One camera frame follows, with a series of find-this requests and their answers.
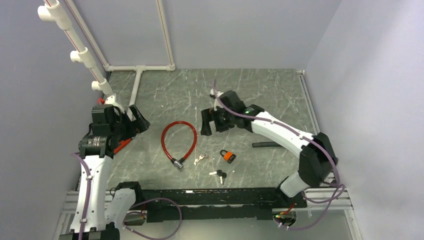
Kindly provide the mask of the red cable lock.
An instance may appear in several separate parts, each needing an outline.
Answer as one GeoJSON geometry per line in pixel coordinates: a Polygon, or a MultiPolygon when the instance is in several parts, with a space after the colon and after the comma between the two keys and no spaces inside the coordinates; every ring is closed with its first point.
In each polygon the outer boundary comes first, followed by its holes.
{"type": "Polygon", "coordinates": [[[197,141],[198,141],[198,133],[197,133],[197,131],[196,131],[196,128],[191,124],[191,123],[189,123],[189,122],[187,122],[187,121],[182,121],[182,120],[178,120],[178,121],[174,121],[174,122],[171,122],[170,124],[168,124],[164,129],[163,129],[163,131],[162,131],[162,133],[161,133],[161,137],[160,137],[160,143],[161,143],[161,147],[162,147],[162,150],[163,150],[163,152],[164,152],[164,154],[167,156],[167,158],[170,160],[170,162],[176,167],[176,169],[178,169],[179,171],[182,171],[183,170],[183,168],[184,168],[184,162],[187,160],[187,158],[191,155],[191,153],[195,150],[195,147],[196,147],[196,144],[197,144],[197,141]],[[192,130],[192,133],[193,133],[193,141],[192,141],[192,144],[191,144],[191,146],[190,146],[190,148],[189,148],[189,150],[187,151],[187,153],[183,156],[183,157],[181,157],[180,159],[176,159],[176,158],[174,158],[174,157],[172,157],[171,155],[170,155],[170,153],[168,152],[168,150],[167,150],[167,147],[166,147],[166,144],[165,144],[165,137],[166,137],[166,134],[167,134],[167,132],[168,132],[168,130],[171,128],[171,127],[173,127],[173,126],[176,126],[176,125],[185,125],[185,126],[188,126],[191,130],[192,130]]]}

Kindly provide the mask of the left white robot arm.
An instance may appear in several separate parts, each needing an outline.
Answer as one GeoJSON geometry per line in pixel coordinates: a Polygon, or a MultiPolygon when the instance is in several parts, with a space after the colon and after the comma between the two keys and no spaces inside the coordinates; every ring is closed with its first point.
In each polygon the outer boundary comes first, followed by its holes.
{"type": "Polygon", "coordinates": [[[91,110],[89,132],[78,144],[76,158],[81,165],[78,200],[69,232],[60,240],[118,240],[124,230],[124,219],[131,210],[144,203],[139,183],[120,183],[111,203],[105,206],[108,177],[120,142],[147,131],[150,123],[135,105],[129,117],[116,95],[91,110]]]}

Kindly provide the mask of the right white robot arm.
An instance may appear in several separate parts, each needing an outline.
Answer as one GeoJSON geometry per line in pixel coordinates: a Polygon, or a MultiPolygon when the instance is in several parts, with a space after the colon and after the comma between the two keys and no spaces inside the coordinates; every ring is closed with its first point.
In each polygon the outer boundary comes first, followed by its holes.
{"type": "Polygon", "coordinates": [[[209,96],[214,105],[201,112],[201,135],[212,135],[211,122],[220,133],[237,127],[268,138],[299,160],[297,172],[286,177],[277,187],[275,200],[280,207],[289,207],[296,195],[308,188],[319,187],[330,172],[335,172],[338,159],[326,134],[299,130],[258,105],[246,106],[233,90],[211,89],[209,96]]]}

